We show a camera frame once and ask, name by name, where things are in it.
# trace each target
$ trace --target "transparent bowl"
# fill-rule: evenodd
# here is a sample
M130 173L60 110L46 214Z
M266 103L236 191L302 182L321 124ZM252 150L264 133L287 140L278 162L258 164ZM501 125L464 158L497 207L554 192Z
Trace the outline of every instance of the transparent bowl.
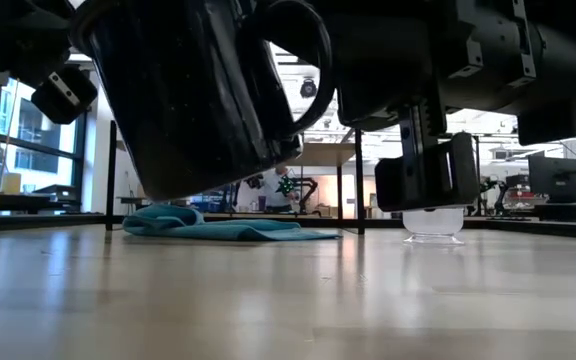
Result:
M405 243L463 245L455 234L464 226L463 208L442 208L403 213L404 227L412 236Z

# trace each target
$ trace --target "black bracket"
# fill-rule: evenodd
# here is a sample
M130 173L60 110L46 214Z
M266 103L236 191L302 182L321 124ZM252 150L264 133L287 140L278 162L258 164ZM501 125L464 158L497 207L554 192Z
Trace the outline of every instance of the black bracket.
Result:
M445 108L433 82L426 97L399 110L403 156L375 167L377 203L383 211L471 204L479 195L472 137L458 133L447 142Z

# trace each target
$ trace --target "blue cloth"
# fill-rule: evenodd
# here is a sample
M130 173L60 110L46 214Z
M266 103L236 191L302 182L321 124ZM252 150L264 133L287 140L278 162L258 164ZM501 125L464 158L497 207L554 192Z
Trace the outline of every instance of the blue cloth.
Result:
M301 229L299 224L275 220L205 222L201 213L173 205L151 205L124 219L133 235L230 241L289 241L336 239L339 235Z

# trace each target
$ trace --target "window frame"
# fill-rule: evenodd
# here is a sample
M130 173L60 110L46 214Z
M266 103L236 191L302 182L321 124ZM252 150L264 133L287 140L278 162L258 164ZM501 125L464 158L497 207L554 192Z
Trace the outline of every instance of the window frame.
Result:
M55 149L49 146L33 143L26 140L21 140L15 137L10 137L8 140L10 145L17 146L21 149L28 149L39 153L54 155L57 157L67 158L72 160L72 179L71 186L75 188L77 201L82 202L82 183L83 183L83 169L84 169L84 152L86 147L86 123L88 121L88 112L84 112L79 118L75 119L75 139L74 151L67 152ZM0 143L6 142L6 135L0 134Z

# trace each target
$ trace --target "white shirt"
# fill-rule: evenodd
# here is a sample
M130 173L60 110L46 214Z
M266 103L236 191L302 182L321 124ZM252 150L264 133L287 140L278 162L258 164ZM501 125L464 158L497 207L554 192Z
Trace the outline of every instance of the white shirt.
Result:
M283 175L277 174L275 169L270 169L263 175L264 185L261 190L266 196L266 206L279 207L290 205L290 199L284 196L281 191L277 192Z

